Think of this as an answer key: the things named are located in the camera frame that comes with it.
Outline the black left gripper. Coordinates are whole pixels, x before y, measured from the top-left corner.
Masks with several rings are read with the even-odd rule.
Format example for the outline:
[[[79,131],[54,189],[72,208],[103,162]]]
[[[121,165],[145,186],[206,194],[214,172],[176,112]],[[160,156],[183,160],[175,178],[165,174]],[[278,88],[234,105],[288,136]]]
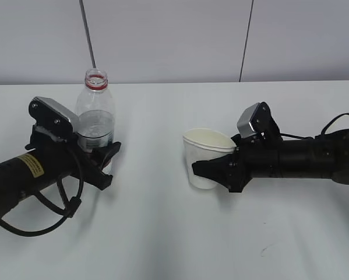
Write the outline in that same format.
[[[119,152],[120,142],[111,142],[105,147],[95,148],[92,153],[83,152],[78,145],[78,135],[70,124],[34,124],[27,151],[43,152],[50,162],[64,163],[67,172],[83,179],[85,183],[105,190],[111,185],[112,175],[103,172],[111,159]]]

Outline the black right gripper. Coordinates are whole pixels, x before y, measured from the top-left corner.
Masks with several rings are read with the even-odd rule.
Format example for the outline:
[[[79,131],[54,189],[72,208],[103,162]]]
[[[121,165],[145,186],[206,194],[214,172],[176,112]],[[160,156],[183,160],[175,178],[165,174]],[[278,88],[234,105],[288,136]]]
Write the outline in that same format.
[[[257,137],[242,139],[240,134],[231,137],[236,148],[233,154],[192,163],[194,175],[227,186],[231,193],[240,193],[253,178],[279,178],[282,144],[267,143]]]

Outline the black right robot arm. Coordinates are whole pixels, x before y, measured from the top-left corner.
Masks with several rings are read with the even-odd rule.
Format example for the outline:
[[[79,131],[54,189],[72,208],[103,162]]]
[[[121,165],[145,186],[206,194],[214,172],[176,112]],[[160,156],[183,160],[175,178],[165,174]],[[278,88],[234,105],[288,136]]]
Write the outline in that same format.
[[[349,129],[313,139],[283,140],[277,146],[236,136],[232,154],[192,164],[197,176],[240,193],[254,178],[331,179],[349,185]]]

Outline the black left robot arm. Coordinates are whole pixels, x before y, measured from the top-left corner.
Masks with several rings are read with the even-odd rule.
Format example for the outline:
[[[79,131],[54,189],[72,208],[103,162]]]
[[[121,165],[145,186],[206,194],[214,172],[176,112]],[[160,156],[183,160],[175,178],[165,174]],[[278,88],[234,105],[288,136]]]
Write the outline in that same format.
[[[104,190],[112,176],[103,168],[119,152],[120,142],[87,153],[77,143],[77,136],[56,142],[48,135],[33,131],[27,153],[0,163],[0,226],[24,237],[49,233],[72,218],[81,204],[85,183]],[[61,218],[54,225],[37,231],[20,230],[3,217],[28,197],[36,197]]]

